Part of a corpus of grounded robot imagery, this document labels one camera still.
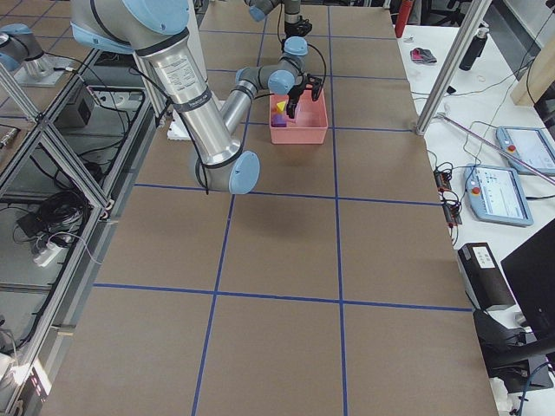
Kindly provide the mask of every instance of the pink bin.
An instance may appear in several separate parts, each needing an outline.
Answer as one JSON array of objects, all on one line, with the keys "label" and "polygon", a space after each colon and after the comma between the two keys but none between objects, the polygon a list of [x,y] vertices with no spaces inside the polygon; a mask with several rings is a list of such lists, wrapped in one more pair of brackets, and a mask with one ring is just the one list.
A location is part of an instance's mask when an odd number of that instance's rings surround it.
[{"label": "pink bin", "polygon": [[287,95],[270,95],[270,135],[274,145],[321,145],[328,130],[328,115],[323,91],[317,101],[312,101],[310,91],[304,91],[297,104],[297,116],[294,119],[284,113],[286,127],[274,127],[272,115],[276,113],[276,104],[287,101]]}]

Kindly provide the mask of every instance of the white table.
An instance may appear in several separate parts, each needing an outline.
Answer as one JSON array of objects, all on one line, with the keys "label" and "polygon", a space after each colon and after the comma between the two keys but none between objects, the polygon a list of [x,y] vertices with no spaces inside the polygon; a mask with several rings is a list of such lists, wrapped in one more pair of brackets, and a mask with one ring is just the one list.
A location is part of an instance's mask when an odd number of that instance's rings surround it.
[{"label": "white table", "polygon": [[[411,90],[414,93],[429,93],[451,48],[457,30],[458,28],[407,26],[402,39],[398,43]],[[417,47],[430,49],[438,62],[435,65],[413,63],[410,60],[409,51]],[[511,73],[512,70],[506,64],[493,39],[490,38],[482,56],[476,60],[472,69],[467,72],[458,70],[451,81],[451,86],[457,90],[456,94],[479,91],[502,81]],[[544,127],[533,107],[513,105],[509,94],[515,85],[514,76],[509,76],[498,86],[481,93],[447,96],[443,99],[438,111],[447,111],[447,115],[451,119],[466,127],[470,127],[475,120],[495,126]],[[426,97],[426,95],[414,94],[417,112],[421,111],[426,102],[422,97]],[[504,97],[505,101],[499,108],[497,115],[495,115]],[[475,124],[473,131],[482,135],[482,137],[486,137],[492,143],[497,143],[494,128]],[[549,132],[546,130],[545,132],[548,138],[551,139]],[[438,163],[448,161],[453,163],[454,166],[474,163],[474,157],[465,153],[462,149],[466,137],[467,135],[464,132],[441,120],[434,121],[425,134],[428,150],[437,155]],[[470,138],[467,150],[475,154],[479,148],[480,143]],[[504,158],[488,147],[482,148],[479,157],[484,165],[508,166]],[[430,161],[433,166],[434,156],[430,156]],[[552,195],[555,193],[555,186],[548,184],[541,178],[520,175],[520,179],[526,196]],[[457,194],[462,196],[464,169],[454,170],[451,185]],[[472,213],[467,198],[462,203],[462,225],[458,229],[459,236],[454,248],[458,250],[466,243],[485,241],[488,242],[498,262],[555,218],[555,198],[529,201],[534,224],[524,228],[480,222]],[[515,309],[508,309],[497,313],[495,317],[507,327],[516,328],[514,312]],[[555,413],[555,389],[530,392],[526,397],[530,401],[526,402],[523,414],[528,416],[552,416]],[[519,403],[518,394],[512,394],[512,399],[517,406]]]}]

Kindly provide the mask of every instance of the cardboard floor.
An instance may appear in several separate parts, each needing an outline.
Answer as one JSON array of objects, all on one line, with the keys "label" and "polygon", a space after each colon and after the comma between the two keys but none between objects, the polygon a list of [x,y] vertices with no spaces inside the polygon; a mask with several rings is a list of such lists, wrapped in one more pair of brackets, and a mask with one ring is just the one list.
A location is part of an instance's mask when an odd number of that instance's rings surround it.
[{"label": "cardboard floor", "polygon": [[[0,24],[28,19],[83,58],[67,6],[3,0]],[[42,414],[496,414],[389,13],[303,15],[329,60],[324,144],[273,146],[256,100],[236,134],[258,186],[205,195],[191,146],[160,130]],[[238,68],[277,60],[277,27],[277,10],[255,23],[210,3],[220,98]]]}]

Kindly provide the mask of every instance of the tablet screen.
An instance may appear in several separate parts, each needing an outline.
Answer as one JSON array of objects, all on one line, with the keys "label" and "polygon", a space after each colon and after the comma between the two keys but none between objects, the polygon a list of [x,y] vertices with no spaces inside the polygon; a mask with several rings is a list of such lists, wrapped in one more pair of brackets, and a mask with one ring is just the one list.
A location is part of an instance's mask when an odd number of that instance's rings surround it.
[{"label": "tablet screen", "polygon": [[475,176],[481,188],[486,212],[509,218],[526,218],[522,199],[511,171],[477,166]]}]

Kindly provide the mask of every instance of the light blue joint cap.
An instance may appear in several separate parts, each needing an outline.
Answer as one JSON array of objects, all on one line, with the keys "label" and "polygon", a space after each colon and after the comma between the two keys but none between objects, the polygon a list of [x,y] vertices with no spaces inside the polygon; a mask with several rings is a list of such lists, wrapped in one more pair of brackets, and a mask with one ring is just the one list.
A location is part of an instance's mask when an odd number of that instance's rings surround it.
[{"label": "light blue joint cap", "polygon": [[294,56],[306,56],[309,49],[302,37],[292,36],[285,41],[284,52]]},{"label": "light blue joint cap", "polygon": [[189,21],[187,0],[123,0],[135,19],[162,35],[177,35]]},{"label": "light blue joint cap", "polygon": [[13,23],[0,28],[0,32],[7,33],[8,35],[31,35],[33,31],[29,26],[23,23]]},{"label": "light blue joint cap", "polygon": [[15,71],[19,68],[19,63],[14,58],[6,54],[0,54],[0,63],[8,69],[8,72]]},{"label": "light blue joint cap", "polygon": [[233,164],[229,177],[229,192],[244,195],[252,191],[258,182],[260,160],[257,154],[246,151]]},{"label": "light blue joint cap", "polygon": [[241,74],[243,74],[243,71],[245,71],[246,68],[242,68],[239,71],[237,71],[235,73],[235,83],[237,84],[239,82],[239,79],[241,78]]},{"label": "light blue joint cap", "polygon": [[254,19],[255,22],[262,22],[266,18],[264,12],[257,6],[249,7],[249,13],[251,13],[251,17]]},{"label": "light blue joint cap", "polygon": [[81,45],[124,55],[131,55],[134,51],[133,48],[128,45],[124,45],[122,43],[115,42],[112,39],[97,35],[96,33],[77,26],[73,22],[71,23],[71,29],[73,30],[73,37]]},{"label": "light blue joint cap", "polygon": [[295,85],[295,76],[284,69],[278,69],[271,73],[268,79],[268,89],[274,94],[284,95]]}]

